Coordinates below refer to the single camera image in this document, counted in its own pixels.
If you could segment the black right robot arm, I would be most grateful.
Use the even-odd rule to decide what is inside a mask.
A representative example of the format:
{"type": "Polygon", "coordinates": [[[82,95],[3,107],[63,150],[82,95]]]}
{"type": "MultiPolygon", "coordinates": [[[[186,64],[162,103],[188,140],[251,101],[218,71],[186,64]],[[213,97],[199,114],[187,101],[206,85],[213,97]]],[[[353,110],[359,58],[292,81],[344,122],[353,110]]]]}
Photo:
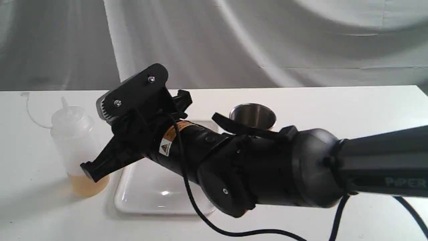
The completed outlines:
{"type": "Polygon", "coordinates": [[[256,205],[333,207],[360,192],[427,197],[427,126],[357,139],[323,129],[279,132],[232,128],[217,133],[160,116],[151,125],[126,118],[99,156],[81,163],[94,182],[142,158],[200,186],[221,212],[242,217],[256,205]]]}

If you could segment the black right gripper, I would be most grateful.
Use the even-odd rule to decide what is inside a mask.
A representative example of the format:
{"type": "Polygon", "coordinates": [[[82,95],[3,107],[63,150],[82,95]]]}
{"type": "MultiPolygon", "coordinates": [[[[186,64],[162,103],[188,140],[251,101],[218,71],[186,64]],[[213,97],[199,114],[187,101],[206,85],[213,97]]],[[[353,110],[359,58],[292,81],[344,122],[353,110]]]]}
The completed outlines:
{"type": "MultiPolygon", "coordinates": [[[[217,112],[212,120],[235,135],[291,141],[298,134],[295,126],[274,132],[243,125],[217,112]]],[[[172,115],[158,114],[146,122],[141,115],[128,114],[114,122],[114,137],[98,157],[81,163],[80,167],[96,183],[121,168],[148,158],[180,176],[186,176],[191,182],[219,182],[224,180],[225,148],[232,138],[231,134],[217,133],[172,115]]]]}

